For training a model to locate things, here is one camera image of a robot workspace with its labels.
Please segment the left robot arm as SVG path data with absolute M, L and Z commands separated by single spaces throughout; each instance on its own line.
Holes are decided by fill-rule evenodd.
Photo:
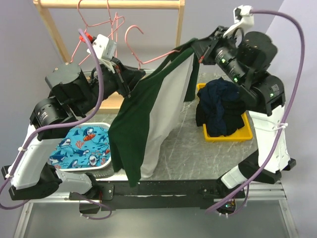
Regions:
M 91 173 L 74 174 L 57 169 L 67 158 L 55 147 L 70 145 L 67 133 L 88 120 L 91 110 L 117 92 L 129 96 L 145 71 L 125 66 L 117 58 L 98 63 L 87 79 L 81 67 L 64 63 L 45 77 L 50 88 L 48 98 L 41 100 L 30 116 L 27 136 L 14 163 L 2 168 L 2 174 L 14 201 L 42 199 L 57 191 L 76 192 L 87 199 L 98 195 L 99 185 Z

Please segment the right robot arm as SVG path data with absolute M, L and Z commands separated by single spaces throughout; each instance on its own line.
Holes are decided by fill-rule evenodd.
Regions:
M 274 184 L 282 171 L 296 165 L 285 139 L 284 84 L 267 71 L 277 47 L 262 32 L 245 33 L 238 27 L 229 33 L 227 27 L 218 26 L 193 48 L 200 63 L 218 65 L 237 85 L 256 132 L 257 150 L 219 178 L 217 193 L 227 198 L 249 179 Z

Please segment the green and white t shirt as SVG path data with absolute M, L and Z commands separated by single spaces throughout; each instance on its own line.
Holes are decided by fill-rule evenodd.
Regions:
M 199 62 L 193 38 L 177 47 L 123 100 L 108 131 L 114 172 L 124 170 L 130 187 L 153 175 L 160 147 L 175 128 L 185 102 L 195 99 Z

